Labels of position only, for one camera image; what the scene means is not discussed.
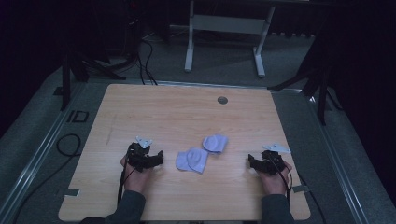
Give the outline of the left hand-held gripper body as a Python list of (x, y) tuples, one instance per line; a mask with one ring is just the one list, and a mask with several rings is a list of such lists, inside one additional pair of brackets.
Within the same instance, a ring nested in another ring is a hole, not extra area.
[(133, 166), (136, 171), (142, 172), (144, 169), (149, 169), (149, 161), (152, 159), (159, 159), (157, 156), (149, 155), (151, 144), (151, 139), (137, 136), (135, 142), (129, 145), (127, 150), (127, 162)]

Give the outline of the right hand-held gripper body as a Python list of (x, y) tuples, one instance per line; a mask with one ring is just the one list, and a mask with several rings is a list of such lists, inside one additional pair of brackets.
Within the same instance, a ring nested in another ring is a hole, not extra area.
[(290, 149), (278, 143), (263, 146), (262, 159), (258, 170), (268, 175), (275, 175), (286, 168), (282, 153), (290, 153)]

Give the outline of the metal floor rail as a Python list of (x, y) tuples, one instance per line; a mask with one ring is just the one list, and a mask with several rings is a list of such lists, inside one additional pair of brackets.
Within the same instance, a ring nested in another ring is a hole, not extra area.
[(61, 96), (44, 99), (40, 91), (0, 139), (0, 224), (11, 222), (84, 88), (85, 83), (72, 87), (65, 108)]
[(308, 96), (306, 102), (309, 107), (310, 114), (314, 117), (315, 123), (318, 126), (318, 132), (320, 133), (328, 155), (329, 161), (332, 165), (341, 191), (346, 199), (346, 203), (351, 211), (351, 215), (354, 218), (356, 224), (369, 224), (368, 218), (365, 215), (361, 202), (356, 194), (356, 191), (347, 175), (346, 169), (343, 166), (341, 159), (337, 153), (335, 145), (329, 135), (329, 132), (325, 125), (321, 123), (317, 116), (318, 100), (314, 96)]

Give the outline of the person's right hand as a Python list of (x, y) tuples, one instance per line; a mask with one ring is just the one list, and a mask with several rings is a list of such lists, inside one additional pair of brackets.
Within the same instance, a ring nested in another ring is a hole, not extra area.
[(257, 171), (261, 182), (263, 195), (285, 195), (287, 193), (288, 184), (290, 182), (289, 172), (292, 167), (285, 162), (286, 167), (281, 171), (280, 174), (276, 175), (268, 175), (266, 173), (262, 173)]

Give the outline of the black tripod stand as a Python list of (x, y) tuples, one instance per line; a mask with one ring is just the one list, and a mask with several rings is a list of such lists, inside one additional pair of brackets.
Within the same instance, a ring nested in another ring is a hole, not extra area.
[(65, 111), (71, 102), (71, 75), (77, 81), (86, 82), (90, 75), (88, 67), (99, 74), (116, 80), (125, 80), (116, 70), (126, 67), (137, 60), (137, 51), (130, 50), (125, 61), (104, 66), (99, 61), (110, 63), (97, 19), (77, 19), (59, 22), (55, 26), (56, 37), (62, 50), (62, 106)]
[(317, 116), (322, 125), (326, 124), (325, 105), (329, 78), (338, 52), (339, 37), (336, 34), (338, 25), (337, 19), (328, 18), (323, 22), (296, 75), (280, 84), (268, 87), (271, 91), (281, 91), (306, 78), (302, 93), (306, 97), (312, 97), (318, 91)]

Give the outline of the black tape floor marks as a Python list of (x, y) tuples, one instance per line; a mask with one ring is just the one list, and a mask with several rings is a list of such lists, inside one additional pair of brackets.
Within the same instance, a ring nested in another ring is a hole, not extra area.
[(72, 123), (83, 123), (89, 118), (90, 113), (88, 111), (72, 110), (67, 118), (67, 122)]

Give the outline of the white metal desk frame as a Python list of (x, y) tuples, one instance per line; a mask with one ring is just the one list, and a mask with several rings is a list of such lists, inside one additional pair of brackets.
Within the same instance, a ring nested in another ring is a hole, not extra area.
[(196, 14), (194, 12), (194, 3), (195, 0), (190, 0), (188, 46), (184, 70), (186, 72), (192, 70), (194, 53), (193, 37), (195, 30), (237, 33), (259, 35), (261, 37), (259, 44), (252, 49), (252, 52), (258, 77), (265, 77), (262, 49), (276, 8), (274, 6), (269, 7), (265, 19), (248, 19)]

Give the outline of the light purple sock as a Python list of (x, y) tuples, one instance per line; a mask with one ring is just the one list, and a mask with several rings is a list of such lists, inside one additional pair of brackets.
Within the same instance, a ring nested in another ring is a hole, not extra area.
[(176, 168), (181, 171), (202, 174), (206, 167), (208, 152), (201, 148), (190, 148), (177, 154)]
[(221, 134), (207, 136), (203, 141), (203, 147), (211, 153), (220, 154), (228, 143), (228, 137)]

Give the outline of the person's left hand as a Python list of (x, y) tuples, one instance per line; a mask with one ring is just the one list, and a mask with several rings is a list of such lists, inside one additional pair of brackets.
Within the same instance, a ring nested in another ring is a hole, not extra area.
[(126, 161), (126, 157), (120, 160), (120, 164), (124, 167), (124, 176), (121, 181), (124, 189), (143, 194), (153, 169), (144, 169), (142, 172), (138, 172)]

